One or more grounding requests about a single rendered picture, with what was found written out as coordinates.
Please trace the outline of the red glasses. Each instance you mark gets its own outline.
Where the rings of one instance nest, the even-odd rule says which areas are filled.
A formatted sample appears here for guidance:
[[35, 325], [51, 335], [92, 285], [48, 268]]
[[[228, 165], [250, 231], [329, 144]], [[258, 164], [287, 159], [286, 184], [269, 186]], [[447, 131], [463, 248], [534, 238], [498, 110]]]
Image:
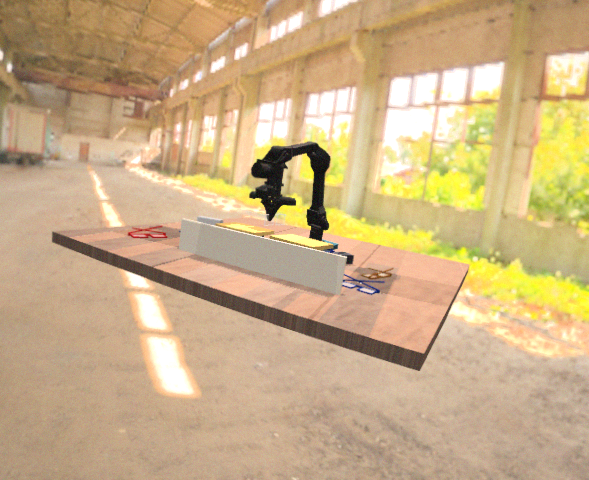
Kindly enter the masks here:
[[[163, 227], [163, 226], [158, 226], [158, 227]], [[147, 228], [147, 229], [139, 229], [139, 228], [132, 227], [133, 229], [139, 229], [139, 230], [133, 231], [133, 232], [128, 232], [128, 235], [132, 236], [133, 238], [148, 238], [148, 236], [151, 236], [152, 238], [168, 238], [166, 236], [166, 233], [148, 230], [148, 229], [153, 229], [153, 228], [158, 228], [158, 227], [152, 227], [152, 228]], [[130, 233], [143, 231], [143, 230], [146, 230], [146, 232], [151, 231], [151, 232], [158, 232], [158, 233], [163, 233], [163, 234], [130, 234]]]

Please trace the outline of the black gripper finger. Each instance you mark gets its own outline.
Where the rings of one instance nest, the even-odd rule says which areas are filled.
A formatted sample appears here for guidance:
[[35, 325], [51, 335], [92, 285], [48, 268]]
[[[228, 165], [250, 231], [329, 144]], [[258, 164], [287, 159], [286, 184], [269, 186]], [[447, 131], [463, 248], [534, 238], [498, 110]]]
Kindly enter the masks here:
[[272, 221], [273, 217], [275, 216], [275, 214], [277, 213], [277, 211], [279, 210], [279, 208], [283, 205], [281, 204], [273, 204], [273, 203], [268, 203], [270, 206], [270, 211], [269, 211], [269, 221]]
[[264, 205], [264, 208], [265, 208], [266, 214], [269, 214], [269, 211], [270, 211], [270, 206], [269, 206], [269, 204], [268, 204], [268, 203], [272, 203], [272, 202], [262, 202], [262, 201], [260, 201], [260, 203], [262, 203], [262, 204]]

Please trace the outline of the white rectangular panel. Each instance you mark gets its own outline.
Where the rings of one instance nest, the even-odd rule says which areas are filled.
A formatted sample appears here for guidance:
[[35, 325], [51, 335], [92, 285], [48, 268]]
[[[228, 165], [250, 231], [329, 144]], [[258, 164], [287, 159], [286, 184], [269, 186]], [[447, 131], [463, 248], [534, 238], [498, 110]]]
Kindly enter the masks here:
[[179, 250], [341, 295], [347, 257], [182, 218]]

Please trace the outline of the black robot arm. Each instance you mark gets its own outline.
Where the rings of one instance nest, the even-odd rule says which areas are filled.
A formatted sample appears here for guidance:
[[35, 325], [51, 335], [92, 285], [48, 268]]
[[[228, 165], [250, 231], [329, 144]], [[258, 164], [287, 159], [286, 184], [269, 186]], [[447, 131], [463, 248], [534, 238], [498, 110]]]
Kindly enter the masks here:
[[[252, 177], [268, 178], [273, 180], [282, 180], [284, 169], [288, 169], [285, 165], [293, 157], [307, 154], [310, 159], [310, 166], [314, 171], [313, 176], [313, 193], [312, 205], [307, 209], [307, 225], [311, 226], [309, 238], [322, 241], [324, 230], [329, 229], [327, 220], [327, 213], [323, 206], [324, 203], [324, 189], [325, 189], [325, 174], [330, 168], [331, 155], [324, 150], [317, 142], [306, 141], [290, 146], [273, 145], [263, 157], [263, 159], [256, 159], [252, 165], [250, 173]], [[255, 188], [256, 197], [263, 199], [267, 197], [276, 197], [276, 184], [268, 184], [265, 181], [264, 185]]]

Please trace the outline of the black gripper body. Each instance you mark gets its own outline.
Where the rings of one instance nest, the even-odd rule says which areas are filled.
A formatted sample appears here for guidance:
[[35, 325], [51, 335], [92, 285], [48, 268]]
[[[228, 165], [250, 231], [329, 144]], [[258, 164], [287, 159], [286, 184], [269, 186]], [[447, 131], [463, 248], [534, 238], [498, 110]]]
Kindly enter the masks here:
[[283, 194], [281, 194], [281, 187], [284, 186], [284, 183], [282, 183], [282, 180], [267, 179], [267, 181], [269, 181], [268, 184], [270, 184], [270, 185], [272, 185], [272, 183], [276, 184], [276, 189], [277, 189], [276, 197], [271, 196], [271, 197], [267, 197], [267, 198], [263, 199], [261, 197], [256, 197], [255, 191], [251, 191], [249, 193], [249, 198], [251, 198], [251, 199], [259, 198], [259, 199], [261, 199], [262, 202], [272, 202], [273, 204], [296, 206], [296, 199], [295, 198], [282, 197]]

